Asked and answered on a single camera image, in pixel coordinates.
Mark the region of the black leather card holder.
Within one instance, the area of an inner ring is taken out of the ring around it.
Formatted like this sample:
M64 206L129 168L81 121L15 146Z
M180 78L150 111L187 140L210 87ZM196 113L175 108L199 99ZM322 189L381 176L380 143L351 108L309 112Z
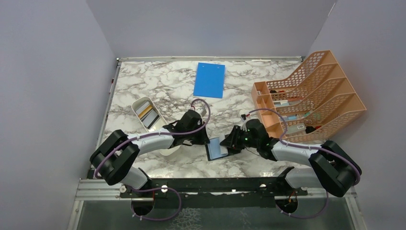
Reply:
M217 138L210 139L210 143L205 145L206 155L208 161L213 161L228 156L232 156L241 152L241 150L230 149L221 146L220 143L227 137L227 135L220 135Z

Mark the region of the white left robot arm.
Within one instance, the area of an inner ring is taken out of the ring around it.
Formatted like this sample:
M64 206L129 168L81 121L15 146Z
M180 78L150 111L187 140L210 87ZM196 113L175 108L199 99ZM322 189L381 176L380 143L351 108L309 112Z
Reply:
M143 197L150 192L150 178L140 168L133 167L137 156L155 150L169 150L185 141L192 145L205 145L209 138L201 115L188 110L181 119L153 132L130 136L118 129L90 156L95 167L94 175L108 185L118 183L132 188L136 195Z

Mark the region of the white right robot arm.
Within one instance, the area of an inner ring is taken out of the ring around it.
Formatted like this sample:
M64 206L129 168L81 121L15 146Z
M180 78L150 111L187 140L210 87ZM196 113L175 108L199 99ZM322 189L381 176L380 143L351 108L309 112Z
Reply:
M234 126L220 146L240 152L255 149L270 161L289 161L304 165L284 172L276 182L277 191L288 195L295 188L323 188L331 195L342 197L360 181L360 167L335 142L322 145L303 145L270 137L258 119Z

